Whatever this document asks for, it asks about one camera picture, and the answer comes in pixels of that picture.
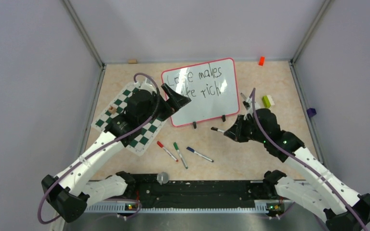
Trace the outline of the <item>pink framed whiteboard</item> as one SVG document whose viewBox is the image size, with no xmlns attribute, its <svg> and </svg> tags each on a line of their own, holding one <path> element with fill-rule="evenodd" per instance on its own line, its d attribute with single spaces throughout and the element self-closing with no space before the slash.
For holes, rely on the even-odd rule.
<svg viewBox="0 0 370 231">
<path fill-rule="evenodd" d="M 161 80 L 191 102 L 171 116 L 175 127 L 240 111 L 235 61 L 223 58 L 165 70 Z"/>
</svg>

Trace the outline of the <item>black whiteboard marker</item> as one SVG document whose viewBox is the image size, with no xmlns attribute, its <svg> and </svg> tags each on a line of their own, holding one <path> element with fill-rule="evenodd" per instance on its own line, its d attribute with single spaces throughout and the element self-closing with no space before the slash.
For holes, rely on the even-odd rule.
<svg viewBox="0 0 370 231">
<path fill-rule="evenodd" d="M 219 129 L 219 128 L 216 128 L 216 127 L 211 127 L 211 130 L 217 131 L 217 132 L 220 132 L 220 133 L 224 133 L 225 132 L 224 130 Z"/>
</svg>

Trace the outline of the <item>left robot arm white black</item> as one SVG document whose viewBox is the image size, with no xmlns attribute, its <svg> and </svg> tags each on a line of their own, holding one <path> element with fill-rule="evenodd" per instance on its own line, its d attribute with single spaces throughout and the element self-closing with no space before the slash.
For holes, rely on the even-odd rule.
<svg viewBox="0 0 370 231">
<path fill-rule="evenodd" d="M 140 141 L 146 126 L 157 129 L 190 102 L 190 98 L 167 84 L 160 87 L 147 83 L 129 85 L 112 103 L 117 112 L 106 112 L 96 122 L 101 133 L 91 147 L 63 171 L 42 179 L 43 201 L 59 218 L 70 223 L 97 202 L 114 196 L 133 197 L 135 186 L 128 177 L 114 174 L 100 181 L 91 181 L 91 178 L 111 157 L 134 141 Z"/>
</svg>

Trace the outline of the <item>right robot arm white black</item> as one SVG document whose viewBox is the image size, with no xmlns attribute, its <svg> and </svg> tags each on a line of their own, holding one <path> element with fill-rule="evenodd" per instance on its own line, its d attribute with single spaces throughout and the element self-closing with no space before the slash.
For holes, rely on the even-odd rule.
<svg viewBox="0 0 370 231">
<path fill-rule="evenodd" d="M 224 135 L 236 142 L 257 141 L 269 154 L 297 170 L 306 180 L 300 183 L 279 171 L 264 176 L 263 191 L 269 198 L 292 200 L 324 222 L 330 231 L 365 231 L 370 222 L 370 194 L 351 189 L 322 163 L 291 132 L 282 130 L 275 114 L 256 109 L 238 115 Z"/>
</svg>

